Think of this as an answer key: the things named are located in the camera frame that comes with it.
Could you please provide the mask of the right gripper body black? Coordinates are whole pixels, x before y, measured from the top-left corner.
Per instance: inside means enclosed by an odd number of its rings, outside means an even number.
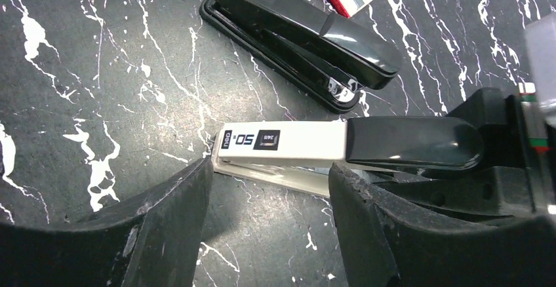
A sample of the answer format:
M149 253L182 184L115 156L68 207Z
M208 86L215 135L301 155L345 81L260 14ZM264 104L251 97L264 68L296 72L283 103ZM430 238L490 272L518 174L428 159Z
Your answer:
M456 178L395 182L377 186L423 208L471 222L526 218L547 212L540 161L526 139L525 119L516 95L481 88L449 116L476 128L485 144L481 162Z

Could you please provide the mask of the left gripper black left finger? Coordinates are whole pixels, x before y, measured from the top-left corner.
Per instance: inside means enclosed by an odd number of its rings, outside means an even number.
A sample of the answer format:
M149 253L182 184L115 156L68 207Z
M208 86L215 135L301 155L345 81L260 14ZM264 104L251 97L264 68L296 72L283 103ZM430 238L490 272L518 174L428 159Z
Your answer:
M73 223L1 225L2 286L191 286L210 159Z

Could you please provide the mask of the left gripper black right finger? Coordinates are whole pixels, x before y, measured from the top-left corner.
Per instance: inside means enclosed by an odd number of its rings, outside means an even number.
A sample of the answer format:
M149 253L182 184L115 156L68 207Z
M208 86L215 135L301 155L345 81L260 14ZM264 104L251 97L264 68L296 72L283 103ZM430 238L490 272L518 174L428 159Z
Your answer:
M413 204L341 164L328 186L350 286L554 286L555 217L501 225Z

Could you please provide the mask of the white stapler black handle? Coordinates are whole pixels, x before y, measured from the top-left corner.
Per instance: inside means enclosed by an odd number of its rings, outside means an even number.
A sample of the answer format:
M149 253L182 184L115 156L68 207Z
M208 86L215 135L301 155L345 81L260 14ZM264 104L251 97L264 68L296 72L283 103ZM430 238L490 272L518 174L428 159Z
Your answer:
M479 131L456 117L227 123L212 150L216 172L327 197L323 170L406 172L452 179L485 153Z

